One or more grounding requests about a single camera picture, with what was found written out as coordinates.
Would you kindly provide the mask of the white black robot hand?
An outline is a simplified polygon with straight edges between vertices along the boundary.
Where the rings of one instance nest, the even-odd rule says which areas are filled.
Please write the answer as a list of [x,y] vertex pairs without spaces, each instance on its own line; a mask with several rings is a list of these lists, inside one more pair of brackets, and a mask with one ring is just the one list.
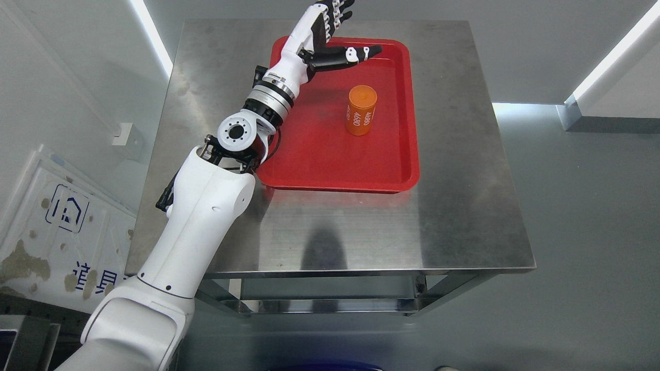
[[278,62],[264,75],[271,83],[296,99],[300,87],[322,71],[344,70],[365,62],[383,51],[382,45],[363,47],[328,43],[353,13],[353,1],[316,1],[309,5],[288,36]]

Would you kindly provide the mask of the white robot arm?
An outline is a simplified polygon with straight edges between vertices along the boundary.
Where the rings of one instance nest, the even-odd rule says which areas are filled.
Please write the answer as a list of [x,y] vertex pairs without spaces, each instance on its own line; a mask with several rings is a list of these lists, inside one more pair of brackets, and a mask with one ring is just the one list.
[[246,107],[194,147],[175,175],[168,221],[137,275],[97,306],[81,348],[59,370],[167,370],[195,312],[195,294],[223,238],[250,204],[254,169],[306,82],[280,66],[257,80]]

